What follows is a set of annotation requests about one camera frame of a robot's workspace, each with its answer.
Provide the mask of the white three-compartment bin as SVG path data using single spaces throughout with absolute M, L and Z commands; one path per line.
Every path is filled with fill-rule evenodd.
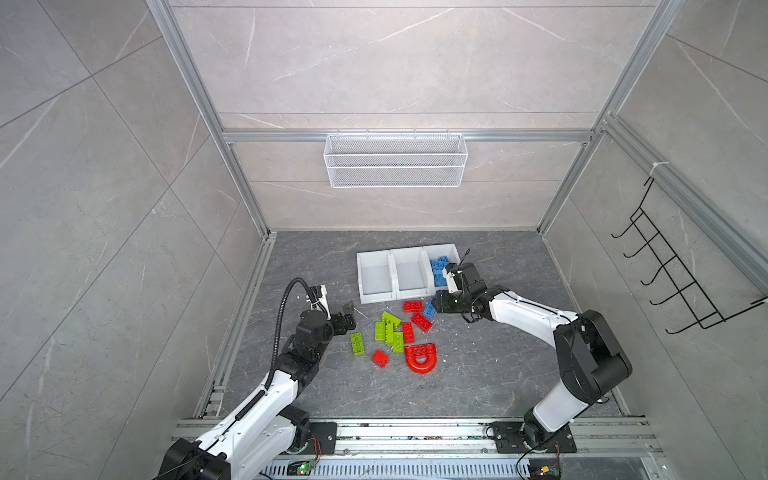
M 454 244 L 359 252 L 356 254 L 359 298 L 362 304 L 411 300 L 433 296 L 436 287 L 430 261 L 447 256 L 459 263 Z

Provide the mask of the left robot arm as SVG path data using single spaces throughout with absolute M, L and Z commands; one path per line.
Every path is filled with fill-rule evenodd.
M 255 479 L 279 454 L 310 443 L 309 414 L 293 402 L 319 371 L 331 339 L 356 328 L 354 303 L 333 315 L 304 311 L 290 346 L 236 409 L 190 442 L 165 453 L 158 479 Z

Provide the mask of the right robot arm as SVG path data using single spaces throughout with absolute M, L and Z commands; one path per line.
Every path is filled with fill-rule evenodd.
M 437 312 L 460 314 L 467 323 L 487 319 L 515 327 L 556 352 L 560 380 L 523 417 L 528 449 L 548 448 L 568 423 L 632 374 L 628 356 L 599 312 L 558 310 L 489 286 L 472 263 L 449 263 L 442 276 L 447 288 L 435 295 Z

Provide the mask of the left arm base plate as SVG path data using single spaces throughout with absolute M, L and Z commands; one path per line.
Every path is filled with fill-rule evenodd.
M 336 422 L 310 421 L 296 429 L 293 443 L 286 451 L 289 455 L 324 456 L 335 453 L 338 438 Z

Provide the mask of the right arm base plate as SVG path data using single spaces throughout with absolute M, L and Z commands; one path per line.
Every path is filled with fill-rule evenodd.
M 499 454 L 577 452 L 568 424 L 556 432 L 548 432 L 522 420 L 495 421 L 486 427 L 485 435 L 494 443 Z

